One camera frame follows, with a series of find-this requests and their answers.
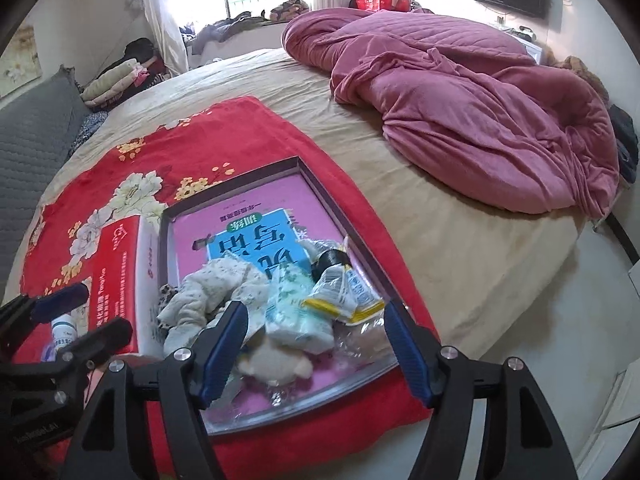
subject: tissue box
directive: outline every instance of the tissue box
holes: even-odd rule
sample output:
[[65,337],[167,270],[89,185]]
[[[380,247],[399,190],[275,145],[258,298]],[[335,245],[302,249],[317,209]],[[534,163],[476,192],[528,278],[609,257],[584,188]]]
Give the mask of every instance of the tissue box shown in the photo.
[[123,218],[102,228],[92,258],[94,275],[89,301],[89,330],[113,317],[133,327],[128,358],[162,359],[158,328],[158,235],[141,216]]

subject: bed sheet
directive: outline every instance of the bed sheet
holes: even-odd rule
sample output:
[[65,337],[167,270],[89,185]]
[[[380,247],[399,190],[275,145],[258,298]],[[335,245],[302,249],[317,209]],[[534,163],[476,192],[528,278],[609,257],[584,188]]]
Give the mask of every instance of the bed sheet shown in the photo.
[[[354,180],[404,257],[442,341],[471,358],[487,351],[529,307],[584,226],[576,209],[530,216],[459,195],[394,151],[375,110],[336,104],[328,77],[282,49],[204,66],[127,100],[60,169],[40,204],[53,202],[110,148],[244,95],[311,137]],[[25,236],[5,301],[19,293],[27,241]]]

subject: floor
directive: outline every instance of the floor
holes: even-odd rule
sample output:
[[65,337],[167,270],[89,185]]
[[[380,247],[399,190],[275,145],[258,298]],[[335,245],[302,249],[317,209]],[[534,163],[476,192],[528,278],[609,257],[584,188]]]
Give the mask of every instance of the floor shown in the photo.
[[[603,226],[589,225],[556,279],[502,336],[484,360],[523,358],[556,414],[575,457],[590,435],[618,371],[640,358],[640,299],[631,264]],[[473,480],[484,401],[476,401],[461,480]],[[398,428],[373,447],[279,480],[407,478],[428,422]]]

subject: red blanket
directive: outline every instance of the red blanket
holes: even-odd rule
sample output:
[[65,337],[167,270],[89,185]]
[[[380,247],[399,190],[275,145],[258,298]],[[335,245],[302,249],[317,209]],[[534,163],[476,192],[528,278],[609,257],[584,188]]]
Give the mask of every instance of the red blanket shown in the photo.
[[[402,256],[353,181],[306,135],[253,98],[216,104],[185,120],[160,126],[144,139],[113,148],[78,176],[43,211],[31,237],[22,291],[47,294],[91,276],[99,230],[111,217],[142,212],[157,219],[164,204],[294,155],[309,165],[383,262],[417,321],[435,332]],[[39,361],[49,341],[49,327],[40,326],[20,348],[17,360]],[[159,406],[150,404],[148,414],[159,470],[170,473]],[[212,442],[230,480],[267,479],[363,450],[385,431],[427,416],[428,411],[410,395],[396,368],[310,413]],[[58,459],[64,447],[56,450]]]

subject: gray pillow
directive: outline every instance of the gray pillow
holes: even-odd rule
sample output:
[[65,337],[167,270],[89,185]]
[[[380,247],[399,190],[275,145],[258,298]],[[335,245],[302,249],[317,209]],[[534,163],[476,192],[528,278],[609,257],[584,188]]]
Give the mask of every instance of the gray pillow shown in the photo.
[[74,70],[56,75],[0,108],[0,290],[38,200],[65,163],[90,113]]

